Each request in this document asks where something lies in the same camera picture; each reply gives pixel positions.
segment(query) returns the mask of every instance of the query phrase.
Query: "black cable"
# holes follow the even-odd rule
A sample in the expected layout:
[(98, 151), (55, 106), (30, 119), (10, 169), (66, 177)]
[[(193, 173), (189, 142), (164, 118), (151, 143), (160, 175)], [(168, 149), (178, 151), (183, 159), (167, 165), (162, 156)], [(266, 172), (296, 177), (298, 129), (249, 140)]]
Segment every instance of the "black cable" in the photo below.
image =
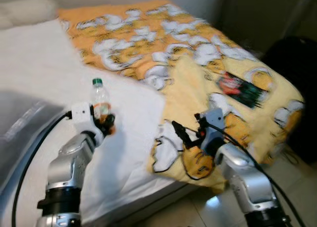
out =
[(44, 130), (44, 134), (42, 136), (42, 138), (40, 139), (39, 143), (37, 144), (37, 146), (35, 147), (34, 151), (32, 152), (30, 159), (28, 160), (28, 162), (26, 163), (23, 172), (21, 174), (21, 178), (19, 180), (18, 186), (16, 188), (16, 192), (15, 192), (15, 197), (14, 197), (14, 202), (13, 202), (13, 207), (12, 207), (12, 217), (11, 217), (11, 225), (12, 227), (16, 227), (16, 208), (17, 208), (17, 203), (18, 203), (18, 199), (19, 199), (19, 194), (20, 194), (20, 190), (26, 175), (26, 172), (28, 171), (28, 168), (35, 156), (35, 154), (37, 153), (37, 151), (39, 150), (39, 148), (41, 147), (43, 141), (45, 140), (45, 138), (48, 136), (48, 134), (53, 130), (53, 128), (65, 117), (69, 117), (71, 116), (70, 112), (67, 112), (65, 114), (63, 114), (61, 117), (59, 117), (58, 119), (56, 119), (55, 121), (53, 121), (51, 124), (49, 124), (46, 128), (46, 131)]
[[(292, 202), (288, 199), (288, 197), (286, 196), (285, 192), (282, 190), (282, 188), (264, 171), (264, 169), (260, 166), (260, 164), (255, 160), (255, 158), (253, 158), (253, 156), (245, 149), (245, 147), (243, 147), (235, 138), (233, 138), (231, 135), (229, 135), (228, 133), (226, 133), (225, 131), (223, 131), (222, 129), (209, 124), (208, 126), (211, 128), (214, 128), (215, 130), (219, 131), (220, 133), (222, 133), (223, 135), (225, 135), (227, 138), (229, 138), (229, 141), (235, 145), (237, 145), (240, 149), (242, 149), (243, 152), (245, 152), (247, 154), (247, 156), (253, 161), (254, 166), (256, 167), (257, 170), (259, 170), (261, 173), (263, 173), (268, 180), (270, 181), (270, 183), (278, 190), (278, 192), (282, 195), (282, 197), (284, 198), (284, 200), (286, 201), (287, 205), (290, 207), (291, 211), (294, 213), (294, 216), (296, 218), (296, 220), (298, 221), (298, 223), (300, 224), (301, 227), (306, 227), (303, 220), (301, 219), (301, 217), (299, 216), (297, 210), (295, 209), (294, 205), (292, 204)], [(278, 203), (278, 205), (282, 208), (282, 205), (280, 204), (280, 201), (278, 200), (277, 195), (275, 194), (276, 197), (276, 201)]]

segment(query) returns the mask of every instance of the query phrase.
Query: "green bottle cap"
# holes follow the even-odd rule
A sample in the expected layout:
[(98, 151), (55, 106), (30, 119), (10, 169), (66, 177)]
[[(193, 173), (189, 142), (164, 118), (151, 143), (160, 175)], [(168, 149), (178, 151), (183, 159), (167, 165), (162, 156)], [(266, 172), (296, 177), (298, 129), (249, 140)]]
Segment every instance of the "green bottle cap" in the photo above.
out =
[(93, 85), (102, 85), (103, 81), (101, 78), (94, 78), (93, 79)]

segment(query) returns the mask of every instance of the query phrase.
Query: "black bag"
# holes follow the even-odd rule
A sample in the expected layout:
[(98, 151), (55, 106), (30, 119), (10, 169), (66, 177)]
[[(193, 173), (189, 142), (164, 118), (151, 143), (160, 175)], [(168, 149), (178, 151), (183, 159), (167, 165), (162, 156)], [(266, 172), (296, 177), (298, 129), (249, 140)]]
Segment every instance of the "black bag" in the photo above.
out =
[(287, 143), (307, 163), (317, 161), (317, 43), (300, 37), (276, 42), (262, 61), (290, 81), (305, 100), (305, 111)]

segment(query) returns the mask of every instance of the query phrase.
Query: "bottle label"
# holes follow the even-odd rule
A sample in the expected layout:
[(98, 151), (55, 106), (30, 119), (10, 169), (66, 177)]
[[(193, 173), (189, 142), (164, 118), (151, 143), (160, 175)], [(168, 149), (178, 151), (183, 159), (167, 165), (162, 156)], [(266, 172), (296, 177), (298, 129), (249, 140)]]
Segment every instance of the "bottle label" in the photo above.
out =
[(106, 102), (94, 105), (94, 116), (96, 119), (104, 118), (109, 114), (110, 104)]

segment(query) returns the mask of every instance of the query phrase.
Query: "pillow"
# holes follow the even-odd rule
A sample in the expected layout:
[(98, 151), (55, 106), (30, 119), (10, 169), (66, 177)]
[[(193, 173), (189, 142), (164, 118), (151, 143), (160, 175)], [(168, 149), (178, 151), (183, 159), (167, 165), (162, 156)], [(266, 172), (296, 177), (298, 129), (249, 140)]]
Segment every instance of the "pillow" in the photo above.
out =
[(0, 29), (36, 24), (57, 18), (53, 0), (17, 0), (0, 3)]
[(38, 98), (0, 92), (0, 194), (30, 144), (61, 111), (62, 107)]

